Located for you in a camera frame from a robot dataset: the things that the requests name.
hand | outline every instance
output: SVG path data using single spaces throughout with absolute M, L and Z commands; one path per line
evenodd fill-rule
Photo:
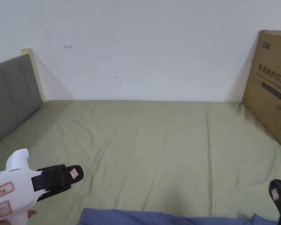
M 33 216 L 36 213 L 37 213 L 37 211 L 35 211 L 35 210 L 28 211 L 28 218 L 30 218 L 31 216 Z M 11 225 L 11 223 L 7 220 L 1 220 L 0 225 Z

cardboard box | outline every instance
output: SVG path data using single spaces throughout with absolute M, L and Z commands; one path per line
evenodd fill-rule
M 242 102 L 281 144 L 281 31 L 261 31 Z

black label on box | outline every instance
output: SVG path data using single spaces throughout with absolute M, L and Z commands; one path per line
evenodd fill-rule
M 275 90 L 274 88 L 272 88 L 271 86 L 267 85 L 266 83 L 262 83 L 262 87 L 264 87 L 266 90 L 268 90 L 269 92 L 271 92 L 274 96 L 276 96 L 278 99 L 281 99 L 281 93 L 277 90 Z

bed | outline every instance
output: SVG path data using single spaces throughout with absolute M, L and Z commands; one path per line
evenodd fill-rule
M 24 58 L 23 95 L 38 91 L 25 116 L 1 132 L 0 171 L 27 148 L 33 170 L 64 163 L 85 172 L 70 190 L 38 202 L 30 224 L 77 224 L 85 207 L 278 219 L 268 185 L 281 179 L 281 146 L 241 103 L 43 103 L 33 55 Z

blue pants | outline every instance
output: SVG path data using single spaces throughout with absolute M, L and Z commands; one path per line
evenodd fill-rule
M 251 219 L 229 219 L 220 217 L 178 217 L 160 212 L 130 212 L 119 210 L 82 211 L 79 225 L 277 225 L 277 222 L 265 220 L 253 215 Z

